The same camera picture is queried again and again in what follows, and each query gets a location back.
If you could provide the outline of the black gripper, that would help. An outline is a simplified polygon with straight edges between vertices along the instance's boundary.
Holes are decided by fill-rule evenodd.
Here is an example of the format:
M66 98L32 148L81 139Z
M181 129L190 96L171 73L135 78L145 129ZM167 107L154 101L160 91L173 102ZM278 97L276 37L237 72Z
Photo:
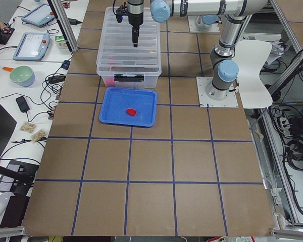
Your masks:
M138 47L140 26L143 24L143 2L124 2L115 11L118 23L121 23L123 16L128 17L128 22L132 26L133 47Z

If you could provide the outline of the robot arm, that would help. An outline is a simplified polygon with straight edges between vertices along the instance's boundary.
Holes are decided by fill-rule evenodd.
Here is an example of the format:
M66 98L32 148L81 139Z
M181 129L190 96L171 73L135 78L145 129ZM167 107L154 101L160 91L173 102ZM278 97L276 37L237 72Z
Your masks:
M205 25L212 25L217 22L217 15L202 15L201 16L202 23Z
M162 23L172 16L226 15L227 22L218 44L210 58L214 77L206 86L207 95L213 100L226 98L229 88L237 78L238 65L232 60L235 45L247 16L261 10L267 1L150 1L154 21Z

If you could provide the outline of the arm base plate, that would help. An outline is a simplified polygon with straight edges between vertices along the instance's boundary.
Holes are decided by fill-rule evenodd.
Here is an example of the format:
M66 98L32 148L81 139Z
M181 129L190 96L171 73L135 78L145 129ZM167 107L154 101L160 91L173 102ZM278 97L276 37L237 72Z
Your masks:
M201 16L189 16L188 24L189 24L189 32L191 33L205 33L205 34L219 34L219 25L218 20L216 23L212 25L205 25L202 23Z
M212 83L212 77L196 77L200 107L238 108L238 101L233 84L221 91Z

